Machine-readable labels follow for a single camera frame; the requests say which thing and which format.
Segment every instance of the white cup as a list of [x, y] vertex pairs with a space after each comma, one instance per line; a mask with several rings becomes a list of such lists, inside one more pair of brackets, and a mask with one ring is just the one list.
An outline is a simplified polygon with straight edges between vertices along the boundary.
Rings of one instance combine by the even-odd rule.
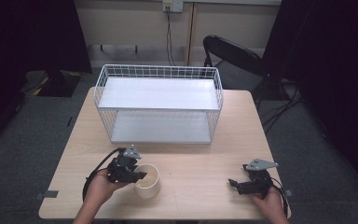
[[135, 192], [143, 199], [151, 199], [159, 193], [161, 184], [159, 183], [158, 169], [151, 164], [142, 164], [134, 172], [145, 172], [147, 175], [135, 183]]

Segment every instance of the person's right hand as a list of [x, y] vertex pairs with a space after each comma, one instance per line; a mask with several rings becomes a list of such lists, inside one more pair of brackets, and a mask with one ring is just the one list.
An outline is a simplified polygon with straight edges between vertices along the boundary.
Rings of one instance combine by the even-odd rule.
[[289, 223], [283, 212], [281, 194], [277, 189], [270, 187], [264, 199], [261, 199], [259, 194], [252, 194], [249, 197], [273, 224]]

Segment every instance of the wooden table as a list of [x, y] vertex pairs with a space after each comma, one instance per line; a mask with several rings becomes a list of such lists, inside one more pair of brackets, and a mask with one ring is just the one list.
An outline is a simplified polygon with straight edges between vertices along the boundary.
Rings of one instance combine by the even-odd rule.
[[[143, 200], [130, 184], [116, 191], [96, 218], [263, 218], [247, 196], [239, 195], [229, 185], [228, 179], [248, 181], [242, 165], [254, 158], [273, 161], [269, 144], [251, 94], [248, 91], [224, 91], [224, 94], [223, 109], [210, 145], [135, 144], [142, 155], [137, 164], [151, 163], [158, 167], [161, 191], [155, 198]], [[82, 204], [86, 177], [117, 147], [129, 146], [109, 141], [91, 88], [48, 188], [59, 192], [57, 198], [45, 198], [39, 216], [75, 218]], [[279, 180], [275, 168], [268, 171]]]

